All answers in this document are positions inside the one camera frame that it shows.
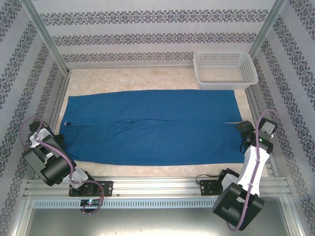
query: beige floor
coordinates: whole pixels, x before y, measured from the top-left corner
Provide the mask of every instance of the beige floor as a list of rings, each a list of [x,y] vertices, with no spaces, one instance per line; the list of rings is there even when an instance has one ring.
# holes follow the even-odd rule
[[[124,68],[75,69],[72,71],[56,132],[59,131],[68,97],[104,92],[147,89],[199,89],[193,69],[174,68]],[[235,91],[243,120],[252,120],[245,91]],[[211,164],[190,166],[115,166],[76,161],[78,167],[92,176],[133,177],[194,177],[199,174],[218,174],[230,168],[240,172],[243,164]],[[268,176],[266,169],[263,176]]]

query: enclosure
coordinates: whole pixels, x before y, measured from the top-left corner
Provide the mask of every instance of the enclosure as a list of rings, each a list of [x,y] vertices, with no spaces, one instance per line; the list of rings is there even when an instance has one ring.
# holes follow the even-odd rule
[[[2,0],[0,235],[315,235],[314,0]],[[260,182],[265,201],[244,231],[212,214],[195,178],[243,162],[179,166],[77,161],[114,182],[85,216],[68,184],[47,186],[22,157],[37,115],[58,133],[71,96],[199,89],[195,52],[248,52],[258,83],[234,91],[242,120],[275,110]],[[25,128],[21,140],[29,142]]]

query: laundry basket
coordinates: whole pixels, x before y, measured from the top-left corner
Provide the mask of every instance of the laundry basket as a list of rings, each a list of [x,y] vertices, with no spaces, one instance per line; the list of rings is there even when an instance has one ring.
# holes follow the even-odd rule
[[[246,89],[258,83],[254,63],[246,52],[195,52],[193,66],[202,90]]]

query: patterned wallpaper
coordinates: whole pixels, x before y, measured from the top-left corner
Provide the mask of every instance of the patterned wallpaper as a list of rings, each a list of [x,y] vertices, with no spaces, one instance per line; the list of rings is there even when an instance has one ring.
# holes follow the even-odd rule
[[[277,111],[274,156],[287,176],[307,235],[315,235],[315,0],[289,0],[260,48],[253,92]]]
[[[69,68],[190,65],[248,51],[275,0],[34,0]]]
[[[18,0],[0,3],[0,236],[10,230],[25,180],[18,130],[25,118],[50,122],[64,75]],[[30,135],[28,127],[23,140]]]

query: damask pattern wall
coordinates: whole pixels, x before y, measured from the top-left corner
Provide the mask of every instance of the damask pattern wall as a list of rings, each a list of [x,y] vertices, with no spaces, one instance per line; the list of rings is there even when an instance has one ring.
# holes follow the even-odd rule
[[[64,75],[18,0],[0,1],[0,236],[10,229],[25,180],[18,131],[34,115],[53,116]],[[22,133],[25,143],[28,127]]]
[[[252,87],[262,112],[280,118],[274,156],[287,176],[307,235],[315,235],[315,0],[289,0],[261,46]]]
[[[69,68],[190,65],[248,51],[275,0],[34,0]]]

